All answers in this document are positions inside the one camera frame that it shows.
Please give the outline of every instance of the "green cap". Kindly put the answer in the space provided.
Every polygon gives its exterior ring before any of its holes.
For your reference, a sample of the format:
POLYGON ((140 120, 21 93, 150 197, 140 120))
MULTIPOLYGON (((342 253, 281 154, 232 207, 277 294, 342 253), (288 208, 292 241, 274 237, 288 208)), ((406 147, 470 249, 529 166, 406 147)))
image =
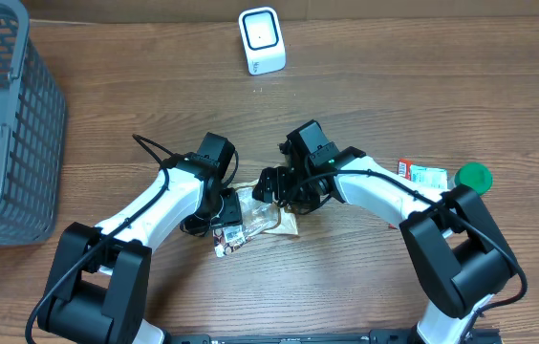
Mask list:
POLYGON ((492 174, 490 170, 477 162, 470 162, 461 167, 454 177, 454 184, 465 184, 476 190, 478 195, 484 195, 492 186, 492 174))

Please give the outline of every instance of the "beige wall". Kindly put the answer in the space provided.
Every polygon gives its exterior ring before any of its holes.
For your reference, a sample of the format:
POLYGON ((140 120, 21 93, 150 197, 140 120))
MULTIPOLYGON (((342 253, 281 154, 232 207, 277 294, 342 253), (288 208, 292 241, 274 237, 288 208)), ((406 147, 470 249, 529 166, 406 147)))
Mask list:
POLYGON ((23 0, 32 18, 100 23, 235 21, 272 6, 282 20, 539 15, 539 0, 23 0))

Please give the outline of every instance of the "wooden tabletop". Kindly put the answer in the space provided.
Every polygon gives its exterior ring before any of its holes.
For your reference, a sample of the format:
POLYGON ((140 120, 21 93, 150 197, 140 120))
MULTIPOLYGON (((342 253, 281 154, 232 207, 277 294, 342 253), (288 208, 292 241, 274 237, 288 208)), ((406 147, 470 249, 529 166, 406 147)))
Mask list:
MULTIPOLYGON (((256 77, 235 23, 32 28, 70 119, 53 238, 0 247, 0 343, 24 342, 61 231, 112 216, 154 180, 132 133, 182 153, 207 131, 225 136, 241 157, 235 182, 248 182, 311 118, 339 148, 391 170, 401 157, 451 173, 486 164, 485 203, 529 292, 478 328, 539 343, 539 17, 282 27, 287 68, 256 77)), ((221 259, 209 238, 174 231, 153 256, 146 318, 176 334, 235 335, 409 328, 421 317, 427 298, 397 230, 337 202, 298 224, 299 238, 258 237, 221 259)), ((518 288, 513 278, 497 299, 518 288)))

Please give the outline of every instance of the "wooden table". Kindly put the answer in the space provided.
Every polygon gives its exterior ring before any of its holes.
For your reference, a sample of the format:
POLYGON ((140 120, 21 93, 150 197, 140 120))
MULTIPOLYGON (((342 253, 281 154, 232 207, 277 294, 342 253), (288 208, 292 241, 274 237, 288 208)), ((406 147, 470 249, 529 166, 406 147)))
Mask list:
MULTIPOLYGON (((400 157, 452 173, 487 164, 485 203, 530 287, 478 327, 539 343, 539 17, 285 22, 283 34, 288 67, 251 77, 235 23, 32 29, 70 120, 55 235, 0 247, 0 343, 24 342, 63 228, 112 216, 155 178, 132 133, 183 153, 206 131, 226 136, 242 158, 235 181, 247 182, 310 118, 389 169, 400 157)), ((421 317, 426 297, 397 230, 337 202, 299 226, 299 238, 261 237, 222 259, 211 240, 175 231, 153 257, 146 318, 221 335, 409 328, 421 317)), ((518 288, 512 279, 498 298, 518 288)))

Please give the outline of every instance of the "plastic basket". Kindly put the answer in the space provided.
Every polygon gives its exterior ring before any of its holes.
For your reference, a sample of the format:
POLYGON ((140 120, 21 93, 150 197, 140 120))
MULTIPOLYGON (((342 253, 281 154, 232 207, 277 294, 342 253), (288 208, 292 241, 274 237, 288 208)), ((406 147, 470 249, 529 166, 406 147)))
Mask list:
POLYGON ((0 245, 54 230, 67 111, 29 29, 23 5, 0 0, 0 245))

